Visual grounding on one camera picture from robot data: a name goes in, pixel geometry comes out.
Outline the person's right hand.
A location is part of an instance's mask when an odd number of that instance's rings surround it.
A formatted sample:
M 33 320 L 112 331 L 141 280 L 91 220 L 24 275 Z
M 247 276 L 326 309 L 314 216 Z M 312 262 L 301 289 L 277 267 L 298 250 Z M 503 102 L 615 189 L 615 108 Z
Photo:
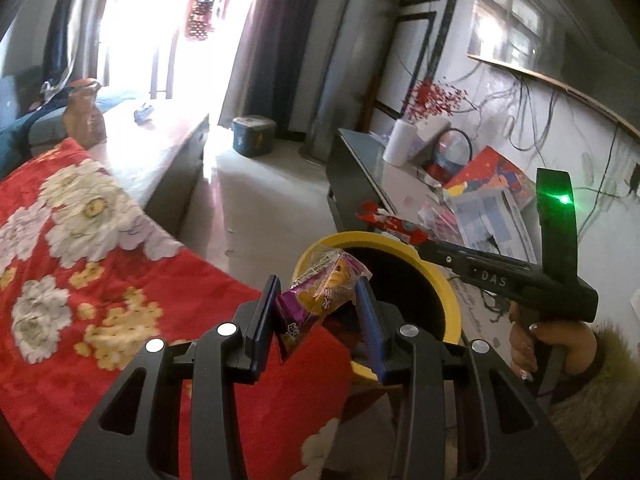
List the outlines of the person's right hand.
M 563 372 L 568 376 L 582 374 L 597 355 L 597 337 L 590 326 L 583 322 L 551 321 L 525 326 L 516 302 L 510 304 L 509 321 L 511 370 L 523 380 L 532 380 L 538 370 L 536 342 L 565 348 Z

